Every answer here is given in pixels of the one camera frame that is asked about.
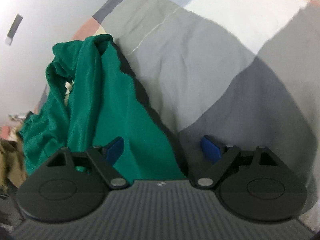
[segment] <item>teal fabric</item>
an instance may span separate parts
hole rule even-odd
[[[111,35],[58,43],[53,53],[48,100],[20,131],[28,174],[62,146],[83,151],[121,136],[124,153],[114,167],[130,182],[185,178],[167,137],[137,101],[133,78],[121,72],[128,62],[119,58]],[[65,82],[72,80],[66,107]]]

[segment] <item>white wall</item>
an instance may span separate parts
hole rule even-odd
[[[34,109],[52,46],[70,40],[106,1],[0,0],[0,125],[9,123],[8,114]],[[4,40],[17,14],[23,20],[9,47]]]

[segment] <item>black clamp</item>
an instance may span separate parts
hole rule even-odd
[[[221,158],[195,178],[198,188],[214,190],[228,210],[245,219],[276,222],[300,215],[306,188],[268,147],[242,151],[220,144],[218,148]]]
[[[23,214],[45,222],[75,220],[96,209],[109,191],[128,187],[103,156],[108,147],[73,153],[60,148],[19,188],[17,202]]]

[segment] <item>blue tab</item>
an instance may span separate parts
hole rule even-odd
[[[210,140],[203,137],[200,144],[204,157],[208,159],[212,164],[215,164],[218,160],[221,159],[220,148],[214,145]]]
[[[105,160],[112,166],[120,158],[124,151],[124,139],[122,137],[117,137],[111,143],[103,147],[102,155]]]

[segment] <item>pink fabric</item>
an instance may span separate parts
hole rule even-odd
[[[7,140],[10,133],[10,126],[3,126],[0,133],[0,138]]]

